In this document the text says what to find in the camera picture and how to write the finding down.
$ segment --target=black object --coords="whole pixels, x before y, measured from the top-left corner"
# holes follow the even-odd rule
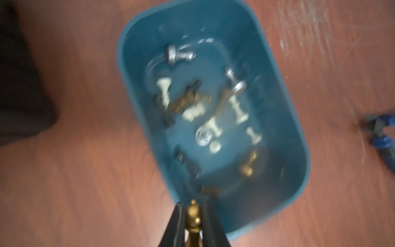
[[[192,91],[193,94],[196,94],[200,86],[201,86],[201,79],[197,79],[194,83],[188,84],[185,87],[185,92]]]
[[[170,128],[174,125],[175,119],[171,115],[170,112],[168,112],[165,107],[162,105],[162,97],[160,97],[157,94],[154,94],[153,100],[156,104],[156,106],[159,108],[160,114],[162,116],[162,121],[163,124],[165,125],[166,128]]]
[[[214,207],[208,200],[202,203],[203,247],[231,247]],[[185,208],[178,202],[158,247],[185,247]]]
[[[180,147],[175,148],[174,156],[177,160],[181,161],[181,164],[185,166],[193,178],[197,179],[200,176],[201,170],[199,166],[188,159],[185,153],[181,151]]]
[[[0,145],[33,136],[56,122],[40,85],[11,1],[0,1]]]
[[[174,207],[159,247],[185,247],[185,207],[180,202]]]
[[[364,130],[371,135],[371,145],[377,149],[381,159],[388,168],[395,173],[395,146],[394,141],[384,134],[386,126],[395,126],[395,115],[366,115],[367,124]]]

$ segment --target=chess pawn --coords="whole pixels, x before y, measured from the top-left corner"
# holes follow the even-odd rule
[[[232,95],[229,98],[229,103],[232,105],[232,109],[236,113],[236,123],[241,124],[250,117],[248,113],[243,112],[243,110],[240,108],[240,102],[237,101],[236,95]]]
[[[159,87],[160,91],[162,92],[162,104],[165,107],[165,109],[167,109],[170,104],[170,98],[169,98],[170,84],[171,84],[171,78],[169,77],[160,78],[156,82],[156,85]]]
[[[215,121],[215,116],[212,116],[205,124],[204,127],[211,129],[214,132],[214,135],[218,138],[222,135],[223,130],[217,126]]]
[[[251,127],[248,127],[246,129],[246,133],[251,137],[251,142],[253,145],[256,145],[258,142],[262,140],[262,135],[255,133]]]

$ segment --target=chess piece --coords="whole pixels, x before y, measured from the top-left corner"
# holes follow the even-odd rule
[[[210,153],[216,154],[221,150],[221,143],[218,140],[212,141],[209,146]]]
[[[217,105],[217,108],[215,109],[215,113],[214,113],[214,116],[216,118],[220,117],[222,115],[222,113],[224,113],[226,102],[229,101],[229,98],[232,95],[233,95],[233,93],[230,89],[228,89],[228,88],[222,89],[220,103]]]
[[[226,67],[225,76],[232,84],[232,94],[241,94],[247,88],[247,82],[245,80],[238,80],[235,77],[233,69]]]
[[[175,114],[180,113],[182,110],[187,108],[191,103],[197,103],[201,100],[211,102],[212,97],[209,95],[202,95],[197,92],[198,87],[201,85],[200,80],[196,80],[193,84],[186,87],[185,93],[182,97],[176,99],[169,105],[169,110]]]
[[[245,176],[245,177],[252,177],[254,175],[254,169],[253,169],[253,164],[256,161],[257,158],[257,150],[253,150],[250,155],[248,156],[247,162],[241,164],[239,166],[239,172]]]
[[[162,104],[165,107],[165,109],[167,109],[170,103],[170,98],[169,98],[170,84],[171,84],[171,78],[169,77],[160,78],[156,82],[156,85],[159,87],[160,91],[162,92]]]
[[[192,61],[196,57],[193,52],[182,52],[177,51],[174,45],[166,46],[166,61],[170,66],[174,66],[176,62],[185,60],[187,62]]]
[[[196,142],[199,146],[207,146],[211,140],[213,139],[213,132],[211,129],[206,128],[205,126],[200,126],[200,128],[196,131]]]
[[[181,151],[179,147],[175,148],[174,156],[177,160],[181,161],[181,164],[185,166],[188,170],[189,174],[197,179],[200,176],[201,170],[198,165],[196,165],[193,161],[189,160],[185,153]]]
[[[171,113],[169,113],[163,106],[162,98],[159,95],[154,94],[153,100],[160,111],[162,121],[163,121],[163,124],[165,125],[165,127],[169,128],[169,127],[173,126],[175,123],[175,120],[174,120],[173,116],[171,115]]]
[[[236,123],[241,124],[250,117],[248,113],[243,112],[243,110],[240,108],[240,102],[237,101],[236,95],[232,95],[229,98],[229,103],[232,105],[233,110],[235,110],[236,113]]]
[[[217,126],[215,121],[215,116],[212,116],[205,124],[204,127],[211,129],[214,132],[214,135],[218,138],[222,135],[223,130]]]
[[[200,188],[200,193],[202,193],[204,195],[209,195],[209,196],[216,198],[216,199],[220,197],[220,189],[216,188],[216,187],[209,187],[209,186],[203,185]]]
[[[251,137],[251,142],[253,145],[256,145],[258,142],[262,140],[262,135],[255,133],[251,127],[248,127],[246,129],[246,133]]]
[[[202,247],[203,241],[200,238],[200,231],[202,230],[202,215],[203,209],[192,200],[185,208],[185,229],[188,231],[188,239],[185,242],[185,247]]]
[[[184,113],[182,114],[182,118],[192,122],[195,117],[202,116],[206,112],[203,104],[201,102],[197,103],[196,105],[185,109]]]

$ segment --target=gold chess piece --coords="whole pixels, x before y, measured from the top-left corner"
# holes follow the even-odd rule
[[[232,95],[233,95],[233,93],[230,89],[228,89],[228,88],[222,89],[220,103],[218,104],[217,109],[215,110],[215,114],[214,114],[214,116],[216,118],[220,117],[220,115],[222,115],[222,113],[224,113],[226,102],[228,102],[229,98]]]
[[[250,178],[254,175],[253,165],[256,161],[257,156],[258,156],[258,151],[257,149],[254,149],[253,151],[250,152],[250,155],[248,156],[248,160],[239,166],[239,172],[243,176]]]
[[[169,110],[175,114],[178,114],[182,110],[185,110],[189,104],[198,103],[201,100],[211,102],[212,97],[210,95],[202,95],[199,92],[192,92],[192,90],[188,90],[185,92],[184,96],[176,99],[169,105]]]
[[[191,204],[185,209],[185,229],[189,232],[185,247],[203,247],[203,242],[199,234],[202,228],[201,211],[201,207],[195,200],[192,200]]]

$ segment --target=wooden floor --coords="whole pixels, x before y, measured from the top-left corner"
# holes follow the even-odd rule
[[[358,127],[365,113],[395,109],[395,2],[246,1],[298,113],[311,174],[299,199],[232,246],[395,246],[395,175]],[[17,0],[60,116],[0,148],[0,246],[159,244],[174,203],[115,53],[125,24],[161,2]]]

